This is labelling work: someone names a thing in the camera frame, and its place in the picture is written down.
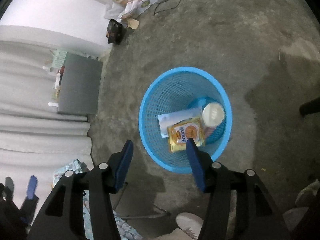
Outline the yellow biscuit packet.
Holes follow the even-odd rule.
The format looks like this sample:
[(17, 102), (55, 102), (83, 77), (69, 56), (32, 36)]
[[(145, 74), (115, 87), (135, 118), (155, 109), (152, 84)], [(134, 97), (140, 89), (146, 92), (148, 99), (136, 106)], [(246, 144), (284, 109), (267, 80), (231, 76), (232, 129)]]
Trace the yellow biscuit packet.
[(171, 153), (185, 150), (189, 139), (193, 139), (198, 147), (205, 145), (202, 119), (199, 116), (169, 126), (167, 133)]

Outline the white paper cup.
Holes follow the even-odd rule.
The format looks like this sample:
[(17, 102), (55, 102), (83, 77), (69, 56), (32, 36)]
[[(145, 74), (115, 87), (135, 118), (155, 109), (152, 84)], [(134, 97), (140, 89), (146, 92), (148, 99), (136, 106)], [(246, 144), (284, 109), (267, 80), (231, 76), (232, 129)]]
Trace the white paper cup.
[(202, 119), (207, 127), (219, 126), (225, 118), (223, 106), (217, 102), (208, 103), (202, 111)]

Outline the blue plastic mesh trash basket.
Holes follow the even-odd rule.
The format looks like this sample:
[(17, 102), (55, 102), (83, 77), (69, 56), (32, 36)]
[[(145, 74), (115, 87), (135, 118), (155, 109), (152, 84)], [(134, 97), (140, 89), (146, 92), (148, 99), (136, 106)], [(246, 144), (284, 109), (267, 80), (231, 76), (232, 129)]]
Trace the blue plastic mesh trash basket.
[(191, 167), (185, 151), (171, 153), (167, 138), (161, 136), (158, 116), (191, 108), (203, 108), (210, 102), (222, 105), (223, 122), (200, 149), (216, 161), (231, 136), (231, 103), (222, 85), (209, 73), (194, 67), (177, 67), (157, 77), (146, 91), (139, 110), (139, 132), (149, 156), (162, 168), (189, 174)]

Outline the white paper sheet in basket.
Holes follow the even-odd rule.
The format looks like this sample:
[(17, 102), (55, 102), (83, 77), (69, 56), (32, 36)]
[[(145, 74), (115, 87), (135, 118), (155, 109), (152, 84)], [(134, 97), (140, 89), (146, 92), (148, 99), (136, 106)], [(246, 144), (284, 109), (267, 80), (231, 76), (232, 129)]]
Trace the white paper sheet in basket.
[(167, 114), (160, 114), (157, 116), (159, 129), (162, 138), (168, 137), (167, 128), (177, 124), (183, 120), (187, 120), (190, 118), (195, 118), (201, 116), (200, 108), (190, 108), (181, 111), (171, 112)]

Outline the grey curtain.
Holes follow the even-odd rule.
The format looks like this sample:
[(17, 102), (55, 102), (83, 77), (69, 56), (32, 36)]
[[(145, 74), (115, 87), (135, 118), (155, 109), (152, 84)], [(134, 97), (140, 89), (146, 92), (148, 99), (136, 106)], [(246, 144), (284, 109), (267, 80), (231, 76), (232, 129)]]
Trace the grey curtain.
[(1, 177), (14, 180), (16, 195), (35, 175), (37, 195), (46, 198), (56, 169), (74, 159), (92, 165), (87, 118), (49, 105), (55, 79), (43, 69), (49, 57), (41, 47), (1, 42)]

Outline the floral blue tablecloth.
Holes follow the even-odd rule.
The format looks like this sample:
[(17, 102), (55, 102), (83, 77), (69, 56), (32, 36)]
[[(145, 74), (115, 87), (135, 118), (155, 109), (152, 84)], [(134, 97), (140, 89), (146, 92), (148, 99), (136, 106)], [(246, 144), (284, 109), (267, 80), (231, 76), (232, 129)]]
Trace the floral blue tablecloth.
[(142, 239), (140, 233), (112, 210), (107, 180), (107, 168), (91, 171), (79, 159), (58, 168), (53, 173), (53, 185), (67, 186), (66, 202), (78, 202), (78, 191), (84, 191), (83, 217), (85, 239)]

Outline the white shoe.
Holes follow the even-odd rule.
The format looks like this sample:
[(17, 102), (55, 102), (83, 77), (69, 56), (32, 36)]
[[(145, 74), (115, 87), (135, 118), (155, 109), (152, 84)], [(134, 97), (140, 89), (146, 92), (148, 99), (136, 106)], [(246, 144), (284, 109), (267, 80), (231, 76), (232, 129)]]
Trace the white shoe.
[(176, 216), (175, 218), (177, 226), (186, 233), (192, 239), (198, 239), (202, 225), (203, 219), (199, 216), (183, 212)]

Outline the grey cabinet box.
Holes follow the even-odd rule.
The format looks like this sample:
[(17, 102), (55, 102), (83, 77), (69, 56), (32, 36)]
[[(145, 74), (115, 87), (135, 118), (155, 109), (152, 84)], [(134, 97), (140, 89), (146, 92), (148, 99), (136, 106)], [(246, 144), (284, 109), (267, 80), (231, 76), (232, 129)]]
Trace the grey cabinet box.
[(57, 113), (67, 115), (97, 114), (103, 63), (67, 53), (57, 99)]

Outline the dark snack box on floor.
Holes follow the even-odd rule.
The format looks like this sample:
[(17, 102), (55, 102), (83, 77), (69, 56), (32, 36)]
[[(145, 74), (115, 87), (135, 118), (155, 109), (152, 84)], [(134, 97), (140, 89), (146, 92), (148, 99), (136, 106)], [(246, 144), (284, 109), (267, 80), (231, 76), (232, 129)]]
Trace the dark snack box on floor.
[(111, 19), (106, 31), (108, 44), (120, 45), (125, 33), (126, 29), (123, 27), (123, 25), (116, 20)]

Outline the white plastic bags pile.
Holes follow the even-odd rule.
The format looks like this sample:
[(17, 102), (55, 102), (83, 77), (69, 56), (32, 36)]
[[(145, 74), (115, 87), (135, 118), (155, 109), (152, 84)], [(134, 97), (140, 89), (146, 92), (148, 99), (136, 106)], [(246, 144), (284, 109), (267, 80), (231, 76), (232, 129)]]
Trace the white plastic bags pile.
[(158, 1), (159, 0), (132, 0), (125, 6), (112, 2), (106, 6), (104, 18), (126, 24), (128, 19), (136, 19)]

